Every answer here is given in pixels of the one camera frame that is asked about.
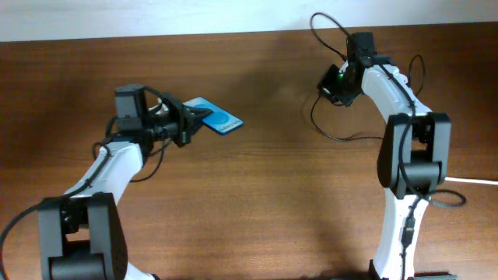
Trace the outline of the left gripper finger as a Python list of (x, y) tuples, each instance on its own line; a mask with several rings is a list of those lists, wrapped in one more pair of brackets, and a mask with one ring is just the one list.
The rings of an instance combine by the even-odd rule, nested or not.
[(204, 119), (213, 113), (211, 109), (204, 107), (192, 107), (184, 105), (184, 108), (188, 110), (193, 118)]
[(197, 133), (199, 129), (203, 127), (203, 122), (201, 119), (194, 119), (188, 123), (185, 130), (185, 142), (191, 143), (191, 138)]

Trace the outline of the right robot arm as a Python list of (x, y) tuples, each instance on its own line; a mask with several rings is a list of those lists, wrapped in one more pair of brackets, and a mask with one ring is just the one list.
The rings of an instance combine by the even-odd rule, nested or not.
[(371, 32), (348, 33), (346, 47), (343, 65), (326, 71), (318, 95), (344, 107), (368, 96), (386, 122), (377, 157), (386, 206), (381, 241), (366, 278), (414, 279), (422, 219), (447, 176), (451, 120), (419, 101), (411, 75), (378, 54)]

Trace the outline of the blue Galaxy smartphone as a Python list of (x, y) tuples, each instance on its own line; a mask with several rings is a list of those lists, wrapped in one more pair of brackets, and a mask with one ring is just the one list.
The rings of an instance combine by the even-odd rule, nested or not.
[(184, 105), (198, 109), (210, 109), (212, 113), (203, 118), (202, 123), (219, 135), (228, 135), (244, 125), (240, 118), (202, 97), (186, 101)]

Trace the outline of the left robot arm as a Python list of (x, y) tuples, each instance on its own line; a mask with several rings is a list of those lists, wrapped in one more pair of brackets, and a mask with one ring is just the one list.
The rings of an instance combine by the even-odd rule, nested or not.
[(182, 147), (212, 114), (149, 86), (131, 84), (114, 91), (116, 114), (99, 153), (80, 181), (37, 211), (41, 274), (44, 279), (155, 279), (128, 260), (117, 204), (153, 154)]

